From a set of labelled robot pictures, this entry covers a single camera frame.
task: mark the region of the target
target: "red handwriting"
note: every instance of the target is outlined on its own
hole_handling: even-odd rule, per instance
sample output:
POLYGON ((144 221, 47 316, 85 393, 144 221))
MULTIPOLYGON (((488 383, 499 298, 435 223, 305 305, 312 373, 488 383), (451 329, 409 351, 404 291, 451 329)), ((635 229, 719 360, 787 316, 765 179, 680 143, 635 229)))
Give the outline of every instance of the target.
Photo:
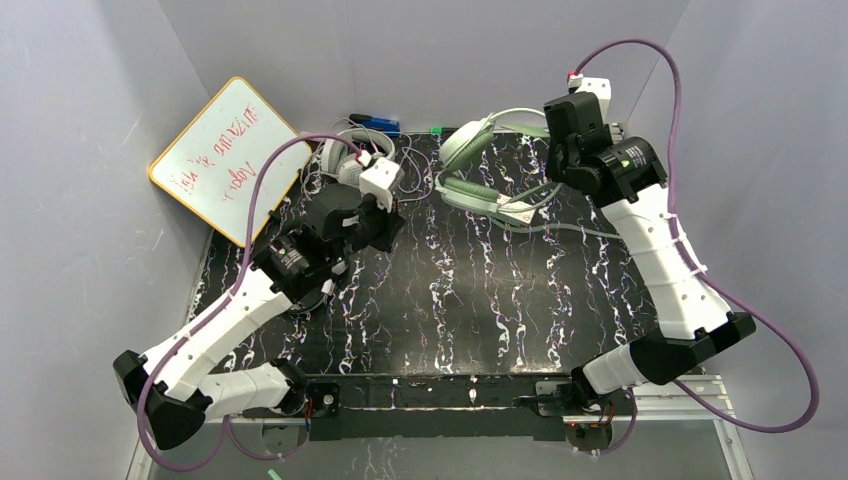
POLYGON ((230 181, 229 187, 224 190, 224 198, 221 199, 222 202, 227 200, 233 200, 233 197, 230 196, 229 192, 236 192, 244 186, 245 182, 250 177, 256 177, 256 170, 250 164, 250 162, 244 162, 245 167, 241 167, 238 170, 233 170, 230 168, 228 171, 230 172, 230 177, 232 180, 230 181))
POLYGON ((223 157, 233 148, 235 139, 244 135, 257 121, 259 121, 259 117, 256 115, 256 111, 248 105, 241 116, 236 116, 230 126, 218 136, 212 149, 223 157))
POLYGON ((180 176, 179 178, 174 178, 174 176, 171 175, 168 178, 168 181, 181 188, 187 194, 191 195, 191 192, 194 191, 194 184, 197 182, 197 174, 194 172, 183 172, 182 176, 180 176))
POLYGON ((215 162, 209 161, 209 157, 206 155, 198 155, 197 158, 189 158, 187 161, 188 163, 194 163, 206 168, 215 166, 215 162))

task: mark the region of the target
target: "mint green headphones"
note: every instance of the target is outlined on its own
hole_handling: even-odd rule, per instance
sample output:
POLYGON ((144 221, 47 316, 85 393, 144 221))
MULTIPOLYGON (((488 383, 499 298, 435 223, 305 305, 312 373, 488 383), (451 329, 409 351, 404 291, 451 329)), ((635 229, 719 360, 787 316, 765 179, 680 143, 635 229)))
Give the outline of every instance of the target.
MULTIPOLYGON (((442 144, 439 148, 439 159, 442 161, 443 170, 436 179, 436 191, 441 194, 445 203, 472 213, 495 216, 510 223, 515 223, 515 220, 498 214, 518 213, 538 207, 538 205, 534 205, 531 208, 516 208, 509 203, 524 198, 548 184, 534 187, 515 196, 509 200, 509 203, 499 204, 498 196, 500 192, 496 189, 469 182, 457 176, 460 170, 468 167, 475 160, 479 160, 483 150, 492 143, 495 138, 495 121, 504 115, 519 112, 545 117, 544 113, 532 108, 511 108, 491 114, 481 120, 466 123, 442 144)), ((559 191, 559 187, 561 185, 557 185, 554 193, 542 203, 547 203, 550 198, 553 198, 553 195, 559 191)))

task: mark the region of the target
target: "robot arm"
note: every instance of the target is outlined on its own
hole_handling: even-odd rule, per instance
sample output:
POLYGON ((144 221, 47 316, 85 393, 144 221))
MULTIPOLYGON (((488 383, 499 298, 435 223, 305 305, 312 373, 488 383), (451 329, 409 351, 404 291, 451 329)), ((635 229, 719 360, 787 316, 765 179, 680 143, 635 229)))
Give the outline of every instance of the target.
POLYGON ((330 294, 350 254, 368 246, 391 250, 404 223, 392 194, 401 175, 397 164, 378 158, 360 176, 359 191, 329 185, 299 222, 255 250, 239 291, 225 292, 194 320, 232 297, 214 321, 194 335, 186 325, 141 355, 128 350, 115 359, 124 398, 135 409, 154 367, 179 339, 188 338, 157 377, 145 408, 160 449, 182 444, 208 419, 250 408, 286 410, 302 402, 305 375, 285 359, 250 370, 209 372, 248 335, 307 295, 330 294))
POLYGON ((677 250, 697 259, 686 234, 672 238, 667 174, 653 147, 631 137, 613 144, 604 122, 609 81, 575 78, 570 94, 545 105, 551 136, 546 174, 580 190, 613 224, 657 309, 659 328, 572 370, 562 392, 586 407, 621 388, 666 384, 755 330, 751 315, 733 312, 677 250))

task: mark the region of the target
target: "whiteboard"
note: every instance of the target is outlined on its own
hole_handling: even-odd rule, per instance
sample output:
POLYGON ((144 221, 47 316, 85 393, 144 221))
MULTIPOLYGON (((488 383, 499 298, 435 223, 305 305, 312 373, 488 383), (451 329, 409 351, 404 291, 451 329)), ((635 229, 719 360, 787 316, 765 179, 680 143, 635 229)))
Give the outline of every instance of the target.
MULTIPOLYGON (((256 176, 280 145, 297 136, 250 84, 233 77, 148 169, 150 179, 244 247, 256 176)), ((253 216, 254 235, 285 197, 311 154, 298 143, 268 169, 253 216)))

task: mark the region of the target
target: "white wall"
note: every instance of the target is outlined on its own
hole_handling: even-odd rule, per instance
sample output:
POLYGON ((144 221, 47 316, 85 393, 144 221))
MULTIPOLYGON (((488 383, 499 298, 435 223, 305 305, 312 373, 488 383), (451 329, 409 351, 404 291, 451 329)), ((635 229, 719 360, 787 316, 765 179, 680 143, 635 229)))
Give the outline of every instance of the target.
POLYGON ((185 318, 206 226, 146 167, 208 95, 155 1, 0 2, 0 476, 123 478, 112 359, 185 318))
MULTIPOLYGON (((822 382, 807 427, 743 432, 757 478, 848 470, 845 18, 845 2, 694 0, 668 43, 683 75, 679 208, 692 243, 711 275, 800 341, 822 382)), ((655 70, 629 124, 662 151, 669 77, 655 70)), ((713 368, 742 419, 782 424, 809 398, 797 361, 765 328, 713 368)))
MULTIPOLYGON (((565 94, 568 71, 595 46, 623 36, 664 43, 686 3, 160 0, 210 94, 244 76, 311 131, 353 112, 416 131, 541 108, 565 94)), ((652 58, 633 48, 598 60, 612 79, 612 118, 630 114, 652 58)))

